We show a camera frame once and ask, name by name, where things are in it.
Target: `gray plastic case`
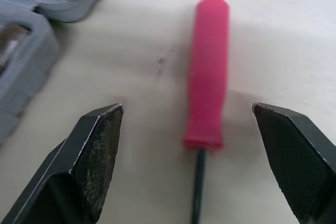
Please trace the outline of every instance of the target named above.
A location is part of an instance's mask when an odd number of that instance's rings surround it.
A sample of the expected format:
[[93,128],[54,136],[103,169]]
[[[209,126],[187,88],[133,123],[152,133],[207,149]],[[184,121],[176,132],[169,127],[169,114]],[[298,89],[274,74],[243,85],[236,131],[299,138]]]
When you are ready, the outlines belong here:
[[0,143],[18,124],[27,102],[39,91],[60,54],[46,17],[74,22],[83,18],[96,1],[0,0],[0,30],[13,23],[31,30],[0,76]]

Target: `plastic handle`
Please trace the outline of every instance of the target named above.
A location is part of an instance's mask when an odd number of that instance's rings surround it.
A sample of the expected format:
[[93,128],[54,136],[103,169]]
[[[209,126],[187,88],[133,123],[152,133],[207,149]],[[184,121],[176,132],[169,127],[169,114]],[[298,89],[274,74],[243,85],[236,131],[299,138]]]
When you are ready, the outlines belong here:
[[196,9],[188,80],[189,114],[184,144],[223,146],[222,108],[227,90],[229,6],[224,0],[202,0]]

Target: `dark stain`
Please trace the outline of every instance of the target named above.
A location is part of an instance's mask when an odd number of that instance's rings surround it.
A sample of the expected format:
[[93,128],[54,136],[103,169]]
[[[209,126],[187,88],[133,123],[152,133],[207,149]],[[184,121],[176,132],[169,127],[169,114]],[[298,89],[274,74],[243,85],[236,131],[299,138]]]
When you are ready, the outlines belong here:
[[159,59],[157,62],[158,62],[159,64],[164,64],[164,63],[165,63],[165,61],[166,61],[166,59],[165,59],[165,58],[161,58],[161,59]]

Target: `white tabletop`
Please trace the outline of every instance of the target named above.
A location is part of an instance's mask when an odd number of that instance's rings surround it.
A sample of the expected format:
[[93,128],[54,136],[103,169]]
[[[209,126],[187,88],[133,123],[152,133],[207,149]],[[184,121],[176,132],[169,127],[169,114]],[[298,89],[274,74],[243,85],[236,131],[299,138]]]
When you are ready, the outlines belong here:
[[[183,150],[186,76],[199,0],[102,0],[56,24],[64,54],[0,148],[0,219],[79,117],[122,102],[103,223],[189,223],[194,156]],[[270,170],[253,102],[308,115],[336,139],[336,0],[231,5],[225,148],[207,163],[206,224],[297,224]]]

